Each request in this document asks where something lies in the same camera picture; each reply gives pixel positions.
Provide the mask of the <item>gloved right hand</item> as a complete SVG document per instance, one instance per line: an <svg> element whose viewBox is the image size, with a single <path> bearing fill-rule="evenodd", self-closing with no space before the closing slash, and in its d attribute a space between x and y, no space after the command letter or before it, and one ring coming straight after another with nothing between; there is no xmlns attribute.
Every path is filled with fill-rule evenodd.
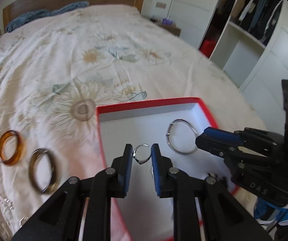
<svg viewBox="0 0 288 241"><path fill-rule="evenodd" d="M267 225L273 221L278 221L284 213L283 218L279 221L280 226L288 225L288 204L284 207L274 206L261 198L257 198L254 206L254 219L261 225Z"/></svg>

